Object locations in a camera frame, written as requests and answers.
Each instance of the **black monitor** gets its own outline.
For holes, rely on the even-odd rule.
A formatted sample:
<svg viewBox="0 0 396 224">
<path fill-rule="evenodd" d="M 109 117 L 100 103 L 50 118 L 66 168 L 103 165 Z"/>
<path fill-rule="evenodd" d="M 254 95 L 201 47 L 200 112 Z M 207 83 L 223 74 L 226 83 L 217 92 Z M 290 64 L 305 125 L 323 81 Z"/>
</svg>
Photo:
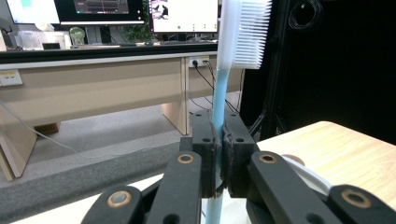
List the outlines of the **black monitor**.
<svg viewBox="0 0 396 224">
<path fill-rule="evenodd" d="M 143 24 L 141 0 L 55 0 L 61 25 Z"/>
<path fill-rule="evenodd" d="M 218 0 L 145 0 L 148 1 L 152 33 L 216 33 Z"/>
<path fill-rule="evenodd" d="M 7 0 L 7 4 L 14 24 L 59 23 L 53 0 Z"/>
</svg>

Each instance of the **toothbrush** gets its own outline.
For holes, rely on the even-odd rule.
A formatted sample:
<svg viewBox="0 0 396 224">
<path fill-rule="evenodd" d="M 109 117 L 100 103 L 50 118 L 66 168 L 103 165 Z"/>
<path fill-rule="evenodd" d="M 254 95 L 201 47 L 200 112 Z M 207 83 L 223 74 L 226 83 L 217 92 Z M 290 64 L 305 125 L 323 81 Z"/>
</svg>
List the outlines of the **toothbrush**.
<svg viewBox="0 0 396 224">
<path fill-rule="evenodd" d="M 271 15 L 271 0 L 223 0 L 212 125 L 222 139 L 227 82 L 232 68 L 259 69 Z M 221 184 L 221 147 L 216 155 L 216 188 Z M 206 224 L 219 223 L 222 195 L 207 201 Z"/>
</svg>

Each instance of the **power outlet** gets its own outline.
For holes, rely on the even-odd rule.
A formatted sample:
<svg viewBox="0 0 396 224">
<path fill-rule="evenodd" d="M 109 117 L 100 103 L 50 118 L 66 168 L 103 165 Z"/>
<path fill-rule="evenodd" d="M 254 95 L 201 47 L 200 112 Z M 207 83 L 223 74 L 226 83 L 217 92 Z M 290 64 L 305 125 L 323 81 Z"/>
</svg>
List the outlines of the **power outlet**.
<svg viewBox="0 0 396 224">
<path fill-rule="evenodd" d="M 202 67 L 202 66 L 207 66 L 207 64 L 205 63 L 205 61 L 209 62 L 209 56 L 195 56 L 195 57 L 190 57 L 190 63 L 189 63 L 189 67 L 195 67 L 193 62 L 196 61 L 198 67 Z"/>
<path fill-rule="evenodd" d="M 16 86 L 23 84 L 18 70 L 0 71 L 0 86 Z"/>
</svg>

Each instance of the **floor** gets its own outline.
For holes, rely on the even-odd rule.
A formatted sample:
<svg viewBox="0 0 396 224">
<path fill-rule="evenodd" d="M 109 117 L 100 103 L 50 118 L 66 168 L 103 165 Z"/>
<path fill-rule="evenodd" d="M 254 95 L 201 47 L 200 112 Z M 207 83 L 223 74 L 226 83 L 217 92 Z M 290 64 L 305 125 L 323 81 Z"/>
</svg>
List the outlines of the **floor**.
<svg viewBox="0 0 396 224">
<path fill-rule="evenodd" d="M 239 107 L 239 99 L 239 91 L 227 94 L 227 100 L 235 108 Z M 190 100 L 190 112 L 200 111 L 202 107 L 211 108 L 211 101 L 211 96 Z M 60 147 L 39 137 L 22 177 L 7 182 L 0 174 L 0 188 L 109 160 L 115 155 L 142 148 L 175 143 L 182 136 L 162 114 L 160 105 L 63 121 L 60 131 L 49 137 L 68 147 Z"/>
</svg>

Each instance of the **white screen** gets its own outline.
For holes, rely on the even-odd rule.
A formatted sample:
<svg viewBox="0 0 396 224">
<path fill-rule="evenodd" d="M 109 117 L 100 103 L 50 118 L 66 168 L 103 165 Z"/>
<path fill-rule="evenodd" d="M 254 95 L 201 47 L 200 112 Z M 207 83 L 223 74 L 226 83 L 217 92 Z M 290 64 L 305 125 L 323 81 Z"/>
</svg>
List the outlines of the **white screen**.
<svg viewBox="0 0 396 224">
<path fill-rule="evenodd" d="M 151 31 L 215 33 L 218 5 L 218 0 L 148 0 L 153 22 Z"/>
<path fill-rule="evenodd" d="M 59 23 L 53 0 L 7 0 L 14 23 Z"/>
</svg>

